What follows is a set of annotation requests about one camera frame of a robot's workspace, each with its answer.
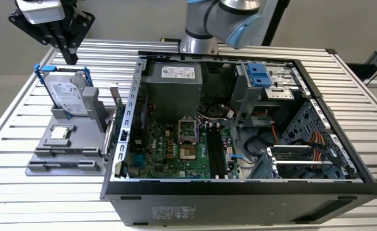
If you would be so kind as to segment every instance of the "wire bundle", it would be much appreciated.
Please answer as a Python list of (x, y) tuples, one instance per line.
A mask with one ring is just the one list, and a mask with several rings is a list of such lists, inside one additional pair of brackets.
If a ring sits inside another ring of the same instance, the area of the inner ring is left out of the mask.
[(271, 123), (271, 132), (273, 132), (273, 136), (274, 136), (274, 145), (278, 145), (278, 139), (277, 139), (277, 134), (275, 134), (275, 130), (274, 130), (274, 123)]
[[(325, 140), (323, 140), (323, 137), (319, 134), (319, 132), (314, 131), (311, 133), (309, 143), (318, 143), (318, 144), (325, 145)], [(319, 161), (319, 160), (321, 160), (321, 153), (314, 149), (314, 151), (313, 151), (313, 161)]]

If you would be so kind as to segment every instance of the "metal rail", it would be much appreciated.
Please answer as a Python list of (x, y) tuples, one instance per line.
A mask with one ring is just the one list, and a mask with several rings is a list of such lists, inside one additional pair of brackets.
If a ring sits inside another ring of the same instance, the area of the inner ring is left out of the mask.
[[(137, 51), (177, 52), (177, 43), (86, 39), (78, 48), (78, 66), (91, 71), (99, 100), (114, 106), (109, 87), (126, 101)], [(377, 100), (337, 55), (322, 49), (250, 46), (221, 55), (299, 59), (338, 123), (377, 180)], [(49, 51), (42, 64), (65, 65)], [(37, 79), (29, 78), (0, 119), (0, 229), (121, 229), (107, 202), (98, 200), (102, 177), (26, 177), (25, 166), (50, 120), (51, 101)], [(173, 227), (174, 230), (377, 230), (377, 199), (321, 225)]]

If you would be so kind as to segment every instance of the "gray wall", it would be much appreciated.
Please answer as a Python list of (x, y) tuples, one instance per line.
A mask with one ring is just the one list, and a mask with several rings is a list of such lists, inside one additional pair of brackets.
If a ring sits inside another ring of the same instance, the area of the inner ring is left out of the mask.
[(273, 46), (334, 48), (365, 62), (377, 51), (377, 0), (291, 0)]
[[(97, 18), (89, 38), (153, 41), (183, 35), (185, 0), (86, 0), (79, 5)], [(0, 74), (27, 74), (47, 47), (7, 22), (13, 9), (10, 0), (0, 0)], [(334, 48), (347, 62), (363, 62), (377, 50), (377, 0), (291, 0), (273, 45)]]

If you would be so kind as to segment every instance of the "blue clip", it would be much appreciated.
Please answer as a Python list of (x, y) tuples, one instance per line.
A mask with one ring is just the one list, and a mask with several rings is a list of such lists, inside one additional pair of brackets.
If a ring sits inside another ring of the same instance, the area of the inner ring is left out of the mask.
[(71, 118), (71, 114), (69, 112), (65, 111), (66, 114), (66, 118), (70, 119)]
[(229, 157), (231, 157), (231, 158), (238, 158), (238, 159), (243, 159), (243, 155), (230, 154)]
[(43, 72), (54, 72), (57, 70), (57, 67), (46, 65), (46, 66), (42, 66), (39, 70)]
[(249, 75), (250, 83), (254, 87), (267, 88), (271, 86), (271, 80), (266, 73), (263, 64), (246, 64), (246, 72)]
[(38, 70), (39, 69), (39, 64), (34, 64), (33, 69), (34, 69), (34, 74), (35, 74), (35, 76), (37, 76), (37, 78), (39, 80), (39, 83), (42, 85), (45, 85), (45, 80), (42, 79), (41, 74), (39, 74), (39, 70)]
[(90, 76), (90, 70), (83, 66), (82, 72), (85, 73), (85, 84), (87, 87), (93, 86), (91, 76)]

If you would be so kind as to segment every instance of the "sticker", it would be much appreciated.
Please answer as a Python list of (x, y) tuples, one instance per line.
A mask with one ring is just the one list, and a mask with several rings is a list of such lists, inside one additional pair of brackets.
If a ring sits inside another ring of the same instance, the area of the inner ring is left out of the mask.
[(153, 219), (193, 219), (195, 206), (151, 206)]
[(162, 78), (195, 78), (194, 67), (165, 66), (161, 68)]
[(51, 153), (66, 153), (65, 150), (50, 150)]
[(229, 110), (229, 112), (226, 113), (226, 117), (227, 118), (233, 118), (234, 112), (231, 110)]
[(85, 103), (79, 97), (77, 86), (65, 82), (50, 82), (50, 86), (62, 109), (71, 115), (86, 114)]
[(61, 164), (45, 164), (46, 167), (61, 167)]

